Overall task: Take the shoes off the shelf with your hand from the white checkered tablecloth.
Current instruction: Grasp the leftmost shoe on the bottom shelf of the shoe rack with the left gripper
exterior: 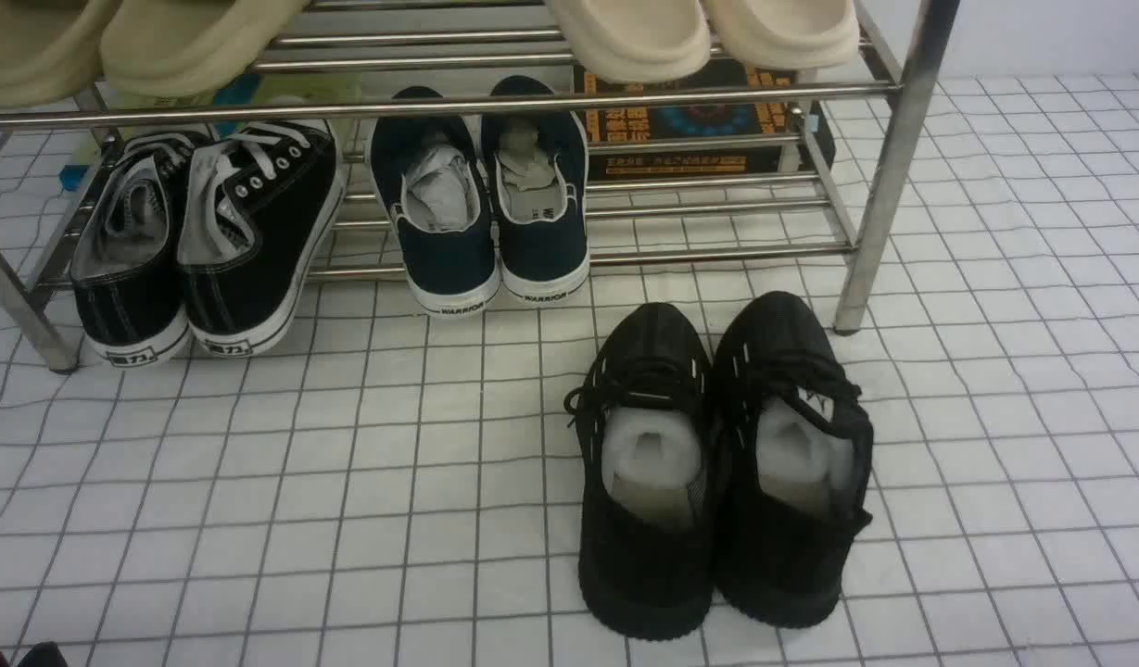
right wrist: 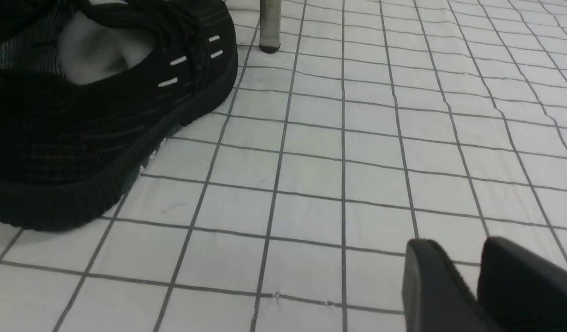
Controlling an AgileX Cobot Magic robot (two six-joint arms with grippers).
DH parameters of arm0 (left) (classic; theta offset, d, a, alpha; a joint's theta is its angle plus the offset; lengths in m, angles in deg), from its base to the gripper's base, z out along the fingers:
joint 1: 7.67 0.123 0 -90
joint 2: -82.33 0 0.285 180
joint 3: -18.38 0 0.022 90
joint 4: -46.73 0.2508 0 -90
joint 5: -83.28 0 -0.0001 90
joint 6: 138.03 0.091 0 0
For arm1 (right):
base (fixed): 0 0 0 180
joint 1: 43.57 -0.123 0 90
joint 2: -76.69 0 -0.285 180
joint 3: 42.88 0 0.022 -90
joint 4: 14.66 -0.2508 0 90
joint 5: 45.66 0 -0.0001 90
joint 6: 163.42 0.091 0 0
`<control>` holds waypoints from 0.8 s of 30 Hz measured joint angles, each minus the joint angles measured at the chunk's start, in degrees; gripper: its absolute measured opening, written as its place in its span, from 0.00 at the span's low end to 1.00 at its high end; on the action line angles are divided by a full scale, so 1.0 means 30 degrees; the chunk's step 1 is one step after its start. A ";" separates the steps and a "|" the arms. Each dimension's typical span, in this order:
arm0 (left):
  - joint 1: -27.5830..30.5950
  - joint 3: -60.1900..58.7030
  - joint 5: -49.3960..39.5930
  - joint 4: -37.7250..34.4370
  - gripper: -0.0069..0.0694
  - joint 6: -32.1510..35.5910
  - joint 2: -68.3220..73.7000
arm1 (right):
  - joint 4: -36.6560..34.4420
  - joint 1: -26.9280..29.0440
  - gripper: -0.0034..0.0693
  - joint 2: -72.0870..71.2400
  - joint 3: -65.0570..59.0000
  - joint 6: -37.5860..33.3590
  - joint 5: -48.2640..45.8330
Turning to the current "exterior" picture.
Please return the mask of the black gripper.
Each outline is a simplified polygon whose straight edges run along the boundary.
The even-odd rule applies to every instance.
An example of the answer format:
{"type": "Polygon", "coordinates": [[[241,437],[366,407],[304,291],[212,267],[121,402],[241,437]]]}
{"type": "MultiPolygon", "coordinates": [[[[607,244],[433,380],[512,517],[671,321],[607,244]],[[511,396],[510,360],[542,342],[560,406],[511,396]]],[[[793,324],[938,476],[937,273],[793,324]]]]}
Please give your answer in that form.
{"type": "MultiPolygon", "coordinates": [[[[0,667],[10,667],[6,654],[0,651],[0,667]]],[[[62,654],[60,647],[56,642],[39,643],[32,647],[26,654],[23,654],[17,667],[68,667],[68,660],[62,654]]]]}

